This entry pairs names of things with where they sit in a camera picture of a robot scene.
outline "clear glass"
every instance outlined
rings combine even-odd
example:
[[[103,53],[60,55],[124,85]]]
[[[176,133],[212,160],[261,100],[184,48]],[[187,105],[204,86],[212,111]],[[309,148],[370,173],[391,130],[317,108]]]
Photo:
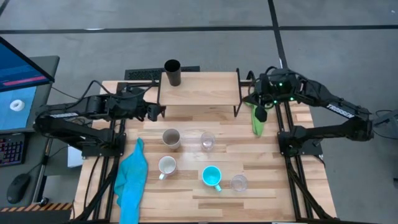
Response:
[[[216,144],[216,137],[213,133],[205,132],[200,137],[201,147],[206,151],[210,151]]]
[[[242,192],[248,188],[248,180],[243,175],[236,175],[232,178],[229,186],[237,192]]]

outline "wooden shelf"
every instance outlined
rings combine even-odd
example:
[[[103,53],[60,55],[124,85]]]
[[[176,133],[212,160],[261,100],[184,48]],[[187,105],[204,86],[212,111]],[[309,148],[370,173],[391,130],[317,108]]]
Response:
[[[236,72],[182,72],[181,84],[172,86],[162,73],[159,103],[162,106],[239,105]]]

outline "orange warning stripe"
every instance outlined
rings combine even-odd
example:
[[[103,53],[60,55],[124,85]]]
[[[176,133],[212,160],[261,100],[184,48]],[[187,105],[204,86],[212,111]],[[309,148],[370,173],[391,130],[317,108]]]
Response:
[[[44,207],[39,204],[31,204],[28,207],[11,207],[0,208],[0,212],[37,212],[37,211],[51,211],[51,210],[70,210],[72,203],[48,203]]]

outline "monitor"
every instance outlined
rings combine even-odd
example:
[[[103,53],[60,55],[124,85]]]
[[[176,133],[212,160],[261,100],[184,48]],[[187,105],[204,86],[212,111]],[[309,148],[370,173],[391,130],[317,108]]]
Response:
[[[0,37],[0,92],[53,82],[54,77]]]

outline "mug handle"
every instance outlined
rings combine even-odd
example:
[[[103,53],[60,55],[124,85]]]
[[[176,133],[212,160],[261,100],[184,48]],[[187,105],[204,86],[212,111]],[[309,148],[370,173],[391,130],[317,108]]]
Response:
[[[216,186],[216,190],[218,191],[218,192],[220,192],[221,191],[221,187],[217,184]]]
[[[159,180],[164,180],[165,178],[166,178],[166,175],[165,175],[165,174],[160,174]]]

